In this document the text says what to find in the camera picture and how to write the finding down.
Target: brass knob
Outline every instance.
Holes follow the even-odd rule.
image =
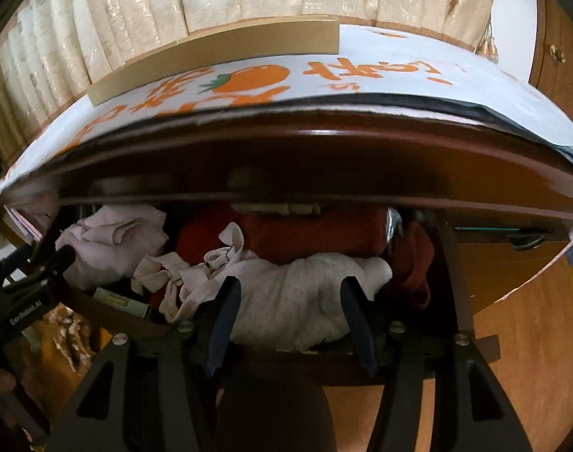
[[[558,49],[554,44],[550,46],[550,55],[561,64],[565,64],[567,61],[565,53]]]

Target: floral pattern curtain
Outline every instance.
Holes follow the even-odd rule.
[[[90,83],[203,29],[329,14],[474,50],[493,0],[25,0],[0,36],[0,153],[7,163]]]

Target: clothing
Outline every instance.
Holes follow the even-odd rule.
[[[165,214],[150,205],[105,205],[65,229],[56,249],[76,251],[64,277],[72,287],[90,290],[131,277],[145,255],[159,255],[167,241]]]
[[[387,288],[389,297],[417,310],[427,307],[430,290],[426,274],[434,255],[435,248],[423,226],[409,223],[403,235],[396,238],[393,254],[387,257],[393,270]]]
[[[230,207],[239,214],[320,214],[320,206],[316,203],[252,203],[232,202]]]
[[[179,281],[180,270],[189,266],[175,251],[160,257],[146,255],[134,270],[132,290],[138,295],[143,295],[144,289],[155,293],[163,289],[170,280]]]
[[[244,248],[236,223],[228,224],[219,239],[225,246],[208,252],[205,263],[180,270],[181,287],[168,282],[159,311],[172,323],[192,318],[233,275],[241,283],[242,303],[230,339],[239,344],[305,351],[337,340],[349,332],[340,301],[342,280],[354,275],[372,300],[391,278],[388,263],[376,257],[354,260],[317,253],[275,265]],[[177,297],[182,301],[179,308]]]
[[[365,204],[314,216],[244,214],[238,221],[246,247],[278,265],[315,253],[379,257],[387,247],[386,224],[386,208]]]
[[[199,211],[180,230],[176,253],[191,265],[203,261],[209,251],[222,247],[218,235],[230,222],[237,222],[239,214],[227,203],[217,202]]]

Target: red cloth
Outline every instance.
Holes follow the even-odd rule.
[[[277,265],[315,253],[379,257],[385,251],[387,209],[355,205],[320,215],[244,214],[238,221],[245,247]]]
[[[403,300],[415,309],[424,309],[430,301],[427,270],[433,262],[435,248],[429,235],[417,222],[408,224],[396,240],[393,255],[387,257],[393,279],[389,283],[391,296]]]
[[[215,203],[199,211],[180,230],[176,253],[191,265],[203,263],[208,251],[221,248],[219,234],[232,221],[238,222],[239,214],[227,203]]]

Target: black gripper frame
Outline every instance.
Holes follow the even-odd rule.
[[[221,367],[241,303],[227,277],[192,324],[134,341],[120,335],[104,347],[76,389],[46,445],[47,452],[209,452],[209,423]]]
[[[423,380],[435,373],[430,452],[531,452],[500,383],[465,334],[423,336],[367,299],[357,279],[341,284],[341,306],[361,365],[386,384],[368,452],[414,452]]]
[[[5,346],[21,336],[21,332],[43,317],[58,304],[54,289],[64,284],[63,272],[75,260],[75,251],[64,246],[34,273],[4,286],[4,280],[31,257],[33,247],[24,244],[0,261],[0,369],[13,373],[16,362],[11,362]],[[18,382],[0,400],[17,418],[20,426],[32,437],[34,445],[44,444],[50,435],[50,423],[43,412],[28,397]]]

